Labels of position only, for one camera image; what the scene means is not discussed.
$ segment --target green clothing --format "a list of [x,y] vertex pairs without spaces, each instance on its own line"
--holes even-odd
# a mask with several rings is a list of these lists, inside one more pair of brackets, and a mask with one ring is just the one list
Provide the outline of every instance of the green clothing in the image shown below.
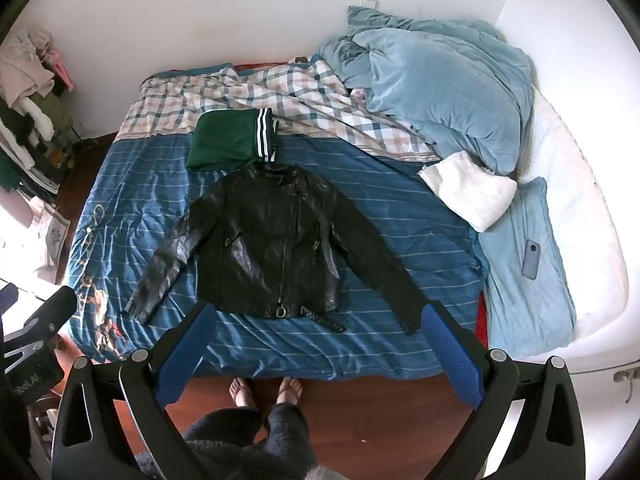
[[29,96],[37,106],[42,110],[49,119],[51,119],[51,123],[53,124],[53,130],[56,133],[66,132],[70,130],[74,121],[69,114],[69,111],[66,109],[65,105],[62,104],[62,101],[53,94],[53,92],[48,93],[46,96],[42,97],[37,92]]
[[273,161],[275,130],[271,108],[207,112],[196,124],[187,168],[235,170],[255,160]]
[[15,164],[0,148],[0,186],[7,191],[20,187],[20,175],[15,171]]
[[28,115],[22,116],[0,98],[0,121],[14,134],[18,144],[24,145],[33,128],[33,120]]

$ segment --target sheet pattern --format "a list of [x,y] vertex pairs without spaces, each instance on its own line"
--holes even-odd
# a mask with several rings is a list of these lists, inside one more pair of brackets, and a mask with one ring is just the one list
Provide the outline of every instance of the sheet pattern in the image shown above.
[[[175,117],[148,120],[162,121],[165,133],[171,124],[190,124]],[[222,176],[186,170],[190,135],[126,137],[114,143],[98,174],[66,272],[66,282],[80,298],[68,332],[82,352],[100,362],[151,348],[193,305],[191,263],[148,325],[123,313],[164,234]],[[333,182],[377,226],[415,283],[460,325],[474,327],[486,262],[475,232],[417,177],[421,163],[377,158],[340,139],[303,135],[282,137],[278,160]],[[332,316],[346,332],[329,332],[306,318],[265,320],[219,312],[198,372],[333,380],[366,374],[420,378],[441,371],[423,336],[407,336],[380,295],[345,262],[340,275],[342,307]]]
[[230,64],[163,72],[142,83],[117,140],[187,134],[205,112],[271,107],[281,134],[338,137],[372,155],[397,160],[439,160],[408,124],[367,112],[319,57],[236,72]]

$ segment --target light blue comforter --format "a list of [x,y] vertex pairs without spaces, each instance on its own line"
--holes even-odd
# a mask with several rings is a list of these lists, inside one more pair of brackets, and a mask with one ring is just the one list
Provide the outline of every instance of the light blue comforter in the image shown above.
[[318,53],[367,109],[407,121],[441,157],[514,170],[531,110],[529,61],[481,20],[404,20],[350,7],[349,35]]

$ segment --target white wall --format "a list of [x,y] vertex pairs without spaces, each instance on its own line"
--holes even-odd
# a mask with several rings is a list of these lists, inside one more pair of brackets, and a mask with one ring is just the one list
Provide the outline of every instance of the white wall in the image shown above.
[[591,360],[601,367],[639,359],[640,53],[606,0],[507,0],[497,27],[529,54],[538,88],[593,168],[629,274],[623,315],[560,353],[569,357],[608,351]]
[[[379,0],[408,16],[495,23],[505,0]],[[360,0],[31,0],[19,24],[48,28],[78,92],[70,104],[86,136],[116,131],[153,72],[303,56],[346,29]]]

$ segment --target plaid bedsheet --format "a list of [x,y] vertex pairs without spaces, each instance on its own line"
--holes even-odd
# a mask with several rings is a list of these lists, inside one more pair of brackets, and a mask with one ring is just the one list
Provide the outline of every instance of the plaid bedsheet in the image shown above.
[[367,112],[322,59],[236,72],[230,64],[163,72],[142,83],[116,140],[186,134],[211,110],[267,108],[280,134],[337,137],[371,155],[396,160],[439,160],[402,121]]

